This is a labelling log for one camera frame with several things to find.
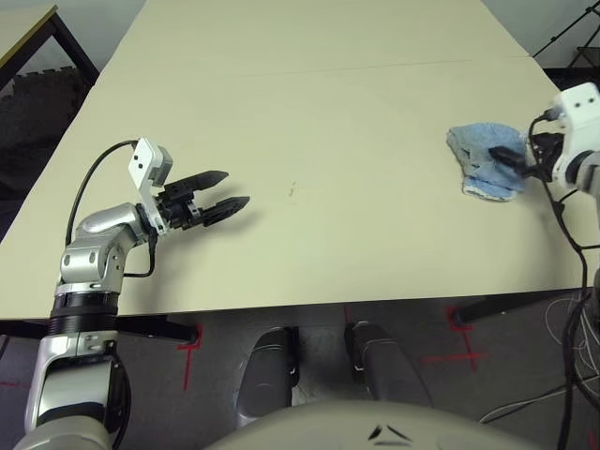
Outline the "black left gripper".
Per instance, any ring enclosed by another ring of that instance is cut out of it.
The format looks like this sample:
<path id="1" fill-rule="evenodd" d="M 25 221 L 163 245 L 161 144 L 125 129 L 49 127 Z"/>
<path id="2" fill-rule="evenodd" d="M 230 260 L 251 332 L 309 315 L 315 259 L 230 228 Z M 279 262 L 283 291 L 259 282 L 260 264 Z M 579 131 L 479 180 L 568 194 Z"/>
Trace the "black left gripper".
<path id="1" fill-rule="evenodd" d="M 224 171 L 201 172 L 164 186 L 157 195 L 157 209 L 172 229 L 187 230 L 215 225 L 241 211 L 249 196 L 231 197 L 202 210 L 194 203 L 194 193 L 214 187 L 229 174 Z"/>

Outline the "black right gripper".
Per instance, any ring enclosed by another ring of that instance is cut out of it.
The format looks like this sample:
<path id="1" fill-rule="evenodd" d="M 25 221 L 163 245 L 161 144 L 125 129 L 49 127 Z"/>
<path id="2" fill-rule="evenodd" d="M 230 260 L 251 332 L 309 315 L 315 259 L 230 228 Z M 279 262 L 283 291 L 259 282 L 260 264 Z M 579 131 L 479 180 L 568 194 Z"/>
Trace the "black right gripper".
<path id="1" fill-rule="evenodd" d="M 563 151 L 561 133 L 542 132 L 530 138 L 533 165 L 526 163 L 526 157 L 505 146 L 495 146 L 488 150 L 490 156 L 502 165 L 512 169 L 523 178 L 534 177 L 540 181 L 551 181 L 552 172 Z"/>

